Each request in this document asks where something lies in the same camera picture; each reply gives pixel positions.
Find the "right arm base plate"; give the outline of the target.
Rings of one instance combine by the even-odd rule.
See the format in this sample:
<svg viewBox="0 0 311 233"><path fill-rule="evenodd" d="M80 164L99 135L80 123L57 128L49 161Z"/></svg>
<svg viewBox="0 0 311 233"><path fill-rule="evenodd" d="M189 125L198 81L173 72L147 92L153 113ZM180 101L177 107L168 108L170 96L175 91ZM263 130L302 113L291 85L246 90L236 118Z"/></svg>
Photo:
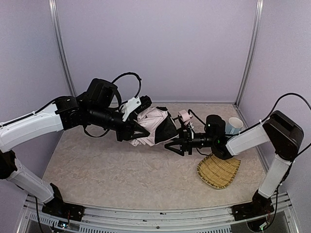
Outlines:
<svg viewBox="0 0 311 233"><path fill-rule="evenodd" d="M274 207L271 204L268 204L264 207L256 207L252 202L238 204L232 206L232 213L235 221L245 220L248 218L254 218L267 214L268 212L273 212Z"/></svg>

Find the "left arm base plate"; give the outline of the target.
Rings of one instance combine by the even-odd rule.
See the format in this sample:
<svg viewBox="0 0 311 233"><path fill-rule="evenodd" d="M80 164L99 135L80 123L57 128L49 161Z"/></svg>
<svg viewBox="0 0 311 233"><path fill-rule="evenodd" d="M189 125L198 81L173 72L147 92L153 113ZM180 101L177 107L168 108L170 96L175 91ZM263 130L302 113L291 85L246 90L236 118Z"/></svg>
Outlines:
<svg viewBox="0 0 311 233"><path fill-rule="evenodd" d="M77 204L71 203L61 203L61 204L44 204L42 207L42 212L49 214L51 216L56 216L60 218L65 218L67 220L74 220L81 222L85 207Z"/></svg>

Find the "pink and black folding umbrella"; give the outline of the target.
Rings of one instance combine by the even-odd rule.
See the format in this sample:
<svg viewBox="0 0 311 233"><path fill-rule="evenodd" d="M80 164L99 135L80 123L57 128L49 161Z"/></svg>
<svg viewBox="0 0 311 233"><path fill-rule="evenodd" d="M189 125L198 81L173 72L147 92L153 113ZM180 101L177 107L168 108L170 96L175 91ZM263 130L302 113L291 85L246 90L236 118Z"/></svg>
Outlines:
<svg viewBox="0 0 311 233"><path fill-rule="evenodd" d="M133 146L154 146L178 137L177 127L166 107L149 107L137 116L137 123L150 135L130 140Z"/></svg>

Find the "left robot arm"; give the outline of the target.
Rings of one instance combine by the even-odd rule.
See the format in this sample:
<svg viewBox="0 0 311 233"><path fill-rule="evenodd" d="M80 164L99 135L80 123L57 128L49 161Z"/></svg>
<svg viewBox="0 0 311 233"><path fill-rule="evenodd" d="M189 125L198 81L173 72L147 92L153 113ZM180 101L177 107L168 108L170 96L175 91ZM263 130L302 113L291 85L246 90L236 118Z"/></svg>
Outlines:
<svg viewBox="0 0 311 233"><path fill-rule="evenodd" d="M106 80L94 78L87 91L77 97L61 96L42 108L0 125L0 178L14 183L43 202L44 213L70 218L83 211L63 201L58 187L47 183L27 169L13 148L39 136L82 126L99 126L105 133L115 131L118 141L130 141L149 136L135 118L151 106L148 96L135 95L121 101L118 87Z"/></svg>

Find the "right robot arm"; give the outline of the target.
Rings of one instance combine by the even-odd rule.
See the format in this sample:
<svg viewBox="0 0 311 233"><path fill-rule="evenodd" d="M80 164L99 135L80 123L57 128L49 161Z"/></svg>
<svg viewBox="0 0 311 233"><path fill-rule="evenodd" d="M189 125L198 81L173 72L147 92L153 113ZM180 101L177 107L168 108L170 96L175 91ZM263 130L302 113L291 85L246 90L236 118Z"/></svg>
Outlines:
<svg viewBox="0 0 311 233"><path fill-rule="evenodd" d="M195 133L189 124L181 122L179 136L165 144L165 148L181 156L193 148L211 148L212 153L228 160L250 148L271 142L275 158L263 183L254 193L251 202L232 207L234 218L242 220L274 211L271 196L286 180L293 161L299 155L304 132L300 126L279 110L272 112L263 122L230 136L225 134L226 122L219 115L206 117L204 133Z"/></svg>

